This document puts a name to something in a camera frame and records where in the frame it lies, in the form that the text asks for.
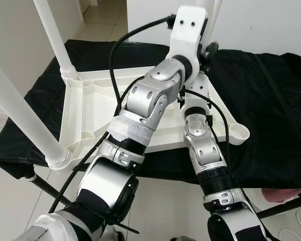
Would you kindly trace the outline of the white tapered table leg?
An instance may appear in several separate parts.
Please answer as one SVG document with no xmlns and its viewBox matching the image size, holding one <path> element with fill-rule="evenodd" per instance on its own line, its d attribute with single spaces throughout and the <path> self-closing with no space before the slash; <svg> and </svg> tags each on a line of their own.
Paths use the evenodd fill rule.
<svg viewBox="0 0 301 241">
<path fill-rule="evenodd" d="M 197 67 L 197 72 L 194 71 L 193 79 L 198 78 L 200 75 L 209 73 L 209 62 L 208 61 L 200 61 L 199 66 Z"/>
<path fill-rule="evenodd" d="M 79 73 L 73 66 L 68 52 L 64 46 L 63 39 L 52 14 L 50 5 L 48 4 L 47 0 L 33 0 L 33 2 L 38 15 L 40 16 L 44 30 L 48 36 L 48 41 L 50 42 L 54 54 L 56 55 L 57 62 L 60 67 L 61 77 L 65 82 L 68 82 L 69 80 L 79 81 Z"/>
<path fill-rule="evenodd" d="M 205 47 L 212 42 L 213 30 L 215 29 L 222 3 L 223 0 L 213 0 L 212 9 L 208 18 L 208 24 L 205 29 L 205 37 L 203 38 L 203 46 Z"/>
<path fill-rule="evenodd" d="M 1 69 L 0 108 L 42 152 L 49 168 L 63 170 L 70 165 L 72 158 L 68 149 L 59 144 Z"/>
</svg>

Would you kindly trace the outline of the black table cloth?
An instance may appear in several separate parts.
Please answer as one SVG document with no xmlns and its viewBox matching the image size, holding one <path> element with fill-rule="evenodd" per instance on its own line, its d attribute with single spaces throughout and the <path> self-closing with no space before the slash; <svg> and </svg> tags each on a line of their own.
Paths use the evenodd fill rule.
<svg viewBox="0 0 301 241">
<path fill-rule="evenodd" d="M 68 40 L 65 47 L 79 71 L 108 69 L 115 42 Z M 155 66 L 168 46 L 149 43 L 121 44 L 114 69 Z M 210 62 L 210 78 L 231 115 L 247 127 L 250 136 L 231 145 L 229 168 L 242 188 L 301 188 L 301 57 L 251 54 L 219 50 Z M 47 69 L 25 94 L 25 101 L 59 138 L 65 84 L 59 64 L 52 58 Z M 137 176 L 197 184 L 186 148 L 149 153 Z M 45 156 L 8 119 L 0 133 L 0 168 L 15 179 L 34 165 L 48 167 Z"/>
</svg>

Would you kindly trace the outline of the pink soft item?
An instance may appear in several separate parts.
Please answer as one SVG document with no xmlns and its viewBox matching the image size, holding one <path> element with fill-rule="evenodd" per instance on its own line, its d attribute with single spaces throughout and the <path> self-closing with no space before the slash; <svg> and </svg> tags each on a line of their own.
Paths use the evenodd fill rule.
<svg viewBox="0 0 301 241">
<path fill-rule="evenodd" d="M 289 199 L 299 196 L 301 188 L 294 189 L 276 189 L 261 188 L 261 195 L 265 200 L 271 203 L 284 203 Z"/>
</svg>

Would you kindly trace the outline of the grey left robot foot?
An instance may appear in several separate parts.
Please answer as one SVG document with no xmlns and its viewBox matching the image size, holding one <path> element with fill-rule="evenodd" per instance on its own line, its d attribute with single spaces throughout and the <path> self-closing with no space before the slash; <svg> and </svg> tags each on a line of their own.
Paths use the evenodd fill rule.
<svg viewBox="0 0 301 241">
<path fill-rule="evenodd" d="M 104 232 L 98 241 L 120 241 L 120 232 L 115 227 L 109 225 L 104 228 Z"/>
</svg>

